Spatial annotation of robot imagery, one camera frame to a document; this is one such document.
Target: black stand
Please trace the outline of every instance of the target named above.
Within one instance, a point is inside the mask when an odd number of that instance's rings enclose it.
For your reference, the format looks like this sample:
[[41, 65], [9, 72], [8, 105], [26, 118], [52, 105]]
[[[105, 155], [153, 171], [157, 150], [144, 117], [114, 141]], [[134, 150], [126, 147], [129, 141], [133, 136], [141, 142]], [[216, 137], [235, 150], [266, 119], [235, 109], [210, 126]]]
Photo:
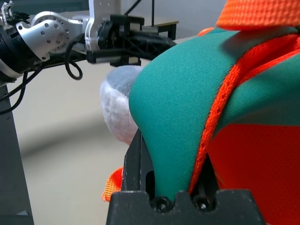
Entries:
[[[6, 85], [0, 88], [0, 96], [7, 92]], [[0, 102], [0, 111], [9, 107], [9, 99]], [[0, 115], [0, 224], [33, 225], [14, 117], [11, 112]]]
[[207, 156], [192, 195], [155, 197], [153, 165], [138, 130], [125, 155], [122, 188], [112, 195], [106, 225], [266, 225], [247, 190], [218, 190]]

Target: black table leg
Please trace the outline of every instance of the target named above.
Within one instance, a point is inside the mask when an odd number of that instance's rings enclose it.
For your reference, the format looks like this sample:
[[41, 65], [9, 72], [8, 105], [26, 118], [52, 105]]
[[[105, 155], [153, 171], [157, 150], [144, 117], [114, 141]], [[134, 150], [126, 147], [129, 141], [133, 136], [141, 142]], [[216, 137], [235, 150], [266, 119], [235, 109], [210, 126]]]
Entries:
[[170, 29], [168, 31], [168, 38], [170, 38], [171, 40], [175, 40], [176, 39], [176, 24], [172, 24], [170, 25]]

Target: teal neoprene cloth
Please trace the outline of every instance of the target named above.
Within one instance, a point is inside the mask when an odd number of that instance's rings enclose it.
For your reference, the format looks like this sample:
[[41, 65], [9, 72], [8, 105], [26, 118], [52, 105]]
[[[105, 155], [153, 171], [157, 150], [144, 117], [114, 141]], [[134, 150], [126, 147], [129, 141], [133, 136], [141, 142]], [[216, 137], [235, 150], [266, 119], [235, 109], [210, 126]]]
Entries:
[[216, 132], [229, 123], [300, 126], [300, 55], [295, 55], [235, 89]]
[[173, 199], [188, 190], [210, 108], [236, 61], [266, 40], [296, 32], [209, 33], [171, 48], [140, 73], [129, 107], [153, 162], [156, 195]]

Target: robotic arm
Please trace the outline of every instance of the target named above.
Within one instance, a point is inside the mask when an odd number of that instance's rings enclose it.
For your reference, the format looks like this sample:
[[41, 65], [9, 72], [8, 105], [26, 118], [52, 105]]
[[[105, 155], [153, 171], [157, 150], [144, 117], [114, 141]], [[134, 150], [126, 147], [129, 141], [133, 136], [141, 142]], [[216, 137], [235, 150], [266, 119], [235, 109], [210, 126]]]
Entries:
[[[62, 64], [72, 78], [80, 80], [82, 71], [76, 61], [109, 62], [116, 67], [140, 65], [139, 58], [152, 60], [175, 45], [157, 32], [144, 31], [143, 18], [110, 15], [104, 19], [98, 0], [89, 1], [90, 16], [69, 19], [55, 12], [41, 12], [30, 23], [28, 15], [12, 13], [12, 6], [10, 1], [1, 9], [0, 86], [14, 82], [26, 71]], [[78, 69], [79, 76], [72, 74], [69, 64]]]

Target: white fluffy fabric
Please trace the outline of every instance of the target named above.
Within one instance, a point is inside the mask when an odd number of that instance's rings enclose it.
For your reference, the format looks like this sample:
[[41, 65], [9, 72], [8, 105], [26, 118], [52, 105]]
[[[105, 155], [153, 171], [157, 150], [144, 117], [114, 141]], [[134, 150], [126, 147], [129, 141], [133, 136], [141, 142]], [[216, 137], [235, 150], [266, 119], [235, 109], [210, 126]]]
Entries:
[[128, 96], [142, 69], [140, 66], [117, 67], [107, 75], [100, 87], [105, 123], [118, 140], [128, 145], [137, 131], [129, 111]]

